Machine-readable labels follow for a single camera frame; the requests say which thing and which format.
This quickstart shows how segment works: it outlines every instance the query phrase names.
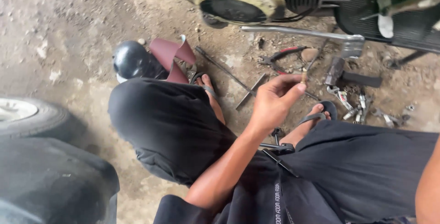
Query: white wheel rim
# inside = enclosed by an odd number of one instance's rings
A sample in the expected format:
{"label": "white wheel rim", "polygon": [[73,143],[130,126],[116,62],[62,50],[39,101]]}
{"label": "white wheel rim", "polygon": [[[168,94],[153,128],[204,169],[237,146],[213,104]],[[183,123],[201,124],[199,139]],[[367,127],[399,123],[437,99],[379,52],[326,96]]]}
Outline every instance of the white wheel rim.
{"label": "white wheel rim", "polygon": [[0,97],[0,122],[12,122],[35,115],[38,108],[25,101]]}

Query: screwdriver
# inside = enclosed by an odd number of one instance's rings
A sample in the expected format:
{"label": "screwdriver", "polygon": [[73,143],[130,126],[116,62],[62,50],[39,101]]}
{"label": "screwdriver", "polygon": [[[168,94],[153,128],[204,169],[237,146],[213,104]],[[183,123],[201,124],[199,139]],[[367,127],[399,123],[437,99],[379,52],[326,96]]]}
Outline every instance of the screwdriver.
{"label": "screwdriver", "polygon": [[398,4],[383,8],[379,13],[375,13],[370,16],[366,16],[361,18],[360,20],[367,20],[379,15],[382,16],[393,16],[397,13],[403,13],[407,11],[420,11],[425,10],[433,6],[437,6],[440,3],[440,0],[407,0],[404,2],[400,2]]}

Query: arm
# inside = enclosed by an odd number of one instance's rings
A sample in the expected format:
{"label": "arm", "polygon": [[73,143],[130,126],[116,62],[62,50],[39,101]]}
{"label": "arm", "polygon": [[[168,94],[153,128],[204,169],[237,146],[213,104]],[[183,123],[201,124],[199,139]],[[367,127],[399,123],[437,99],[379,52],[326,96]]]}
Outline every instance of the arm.
{"label": "arm", "polygon": [[259,87],[253,114],[234,144],[190,187],[185,201],[216,213],[239,181],[259,144],[286,118],[304,93],[301,75],[280,75]]}
{"label": "arm", "polygon": [[415,212],[418,224],[440,221],[440,137],[426,164],[415,194]]}

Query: black helmet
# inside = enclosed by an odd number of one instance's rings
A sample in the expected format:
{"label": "black helmet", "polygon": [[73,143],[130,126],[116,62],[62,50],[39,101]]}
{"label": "black helmet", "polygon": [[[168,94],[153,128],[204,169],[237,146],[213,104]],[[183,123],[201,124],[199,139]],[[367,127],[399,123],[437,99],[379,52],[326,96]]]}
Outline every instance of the black helmet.
{"label": "black helmet", "polygon": [[118,82],[148,77],[166,80],[168,72],[159,61],[136,41],[124,41],[113,52],[113,67]]}

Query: foot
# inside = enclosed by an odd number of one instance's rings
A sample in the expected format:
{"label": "foot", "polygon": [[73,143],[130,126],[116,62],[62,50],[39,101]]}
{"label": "foot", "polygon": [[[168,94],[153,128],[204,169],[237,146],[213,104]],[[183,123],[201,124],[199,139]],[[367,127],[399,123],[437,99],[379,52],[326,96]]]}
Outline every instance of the foot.
{"label": "foot", "polygon": [[[209,76],[207,74],[204,74],[200,78],[197,78],[195,80],[194,84],[198,85],[198,86],[206,85],[206,86],[210,87],[211,89],[214,89],[214,87],[212,87],[211,79],[209,78]],[[211,104],[211,107],[214,110],[214,113],[216,114],[217,119],[220,122],[222,122],[223,124],[226,124],[226,122],[224,121],[223,112],[221,111],[219,103],[217,102],[217,100],[214,98],[214,96],[210,92],[208,92],[206,90],[205,90],[205,92],[209,97],[209,104]]]}
{"label": "foot", "polygon": [[[317,104],[315,105],[312,109],[311,112],[308,114],[312,115],[312,114],[316,114],[316,113],[320,113],[322,112],[322,110],[324,109],[324,106],[322,104]],[[331,120],[330,117],[330,113],[328,111],[324,112],[324,114],[326,115],[326,119],[327,120]],[[307,122],[301,123],[300,125],[298,125],[298,127],[296,127],[292,132],[290,132],[288,135],[286,135],[285,137],[283,137],[279,143],[280,145],[282,145],[283,143],[291,143],[294,145],[294,147],[296,147],[296,145],[298,144],[298,142],[300,140],[302,140],[302,138],[304,138],[304,136],[314,127],[316,126],[316,124],[320,121],[321,119],[316,118],[313,120],[309,120]]]}

